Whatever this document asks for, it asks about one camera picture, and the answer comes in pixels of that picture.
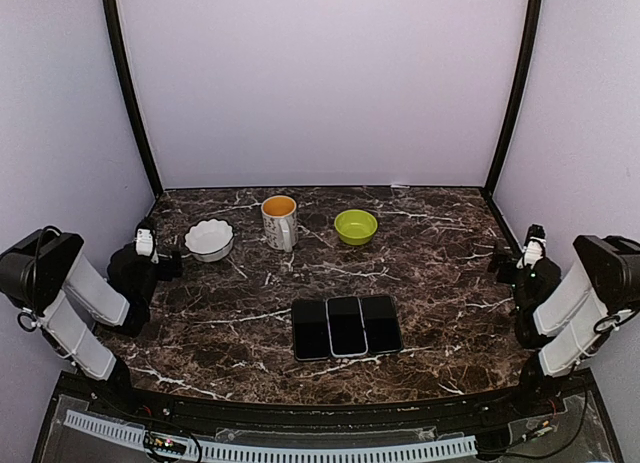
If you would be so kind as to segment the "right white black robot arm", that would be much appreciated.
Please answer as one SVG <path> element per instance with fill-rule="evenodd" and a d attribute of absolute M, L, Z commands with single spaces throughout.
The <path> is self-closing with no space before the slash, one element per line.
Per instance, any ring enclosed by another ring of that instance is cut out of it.
<path fill-rule="evenodd" d="M 570 375 L 639 314 L 639 243 L 579 235 L 573 248 L 576 259 L 562 272 L 547 256 L 544 229 L 533 225 L 519 255 L 495 247 L 488 266 L 511 287 L 516 339 L 534 352 L 521 370 L 522 386 L 510 396 L 521 417 L 547 403 L 545 382 Z"/>

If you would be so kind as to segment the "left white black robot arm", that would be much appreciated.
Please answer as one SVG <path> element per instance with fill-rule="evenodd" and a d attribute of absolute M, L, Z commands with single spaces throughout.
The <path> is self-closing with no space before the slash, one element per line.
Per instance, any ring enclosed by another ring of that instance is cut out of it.
<path fill-rule="evenodd" d="M 140 395 L 125 383 L 126 364 L 104 346 L 79 315 L 129 337 L 150 320 L 150 304 L 160 281 L 181 276 L 182 256 L 158 253 L 153 229 L 141 226 L 133 242 L 116 251 L 101 275 L 76 233 L 54 226 L 39 229 L 1 255 L 1 292 L 19 309 L 19 326 L 40 331 L 65 359 L 88 378 L 109 382 L 101 400 L 120 419 L 141 410 Z"/>

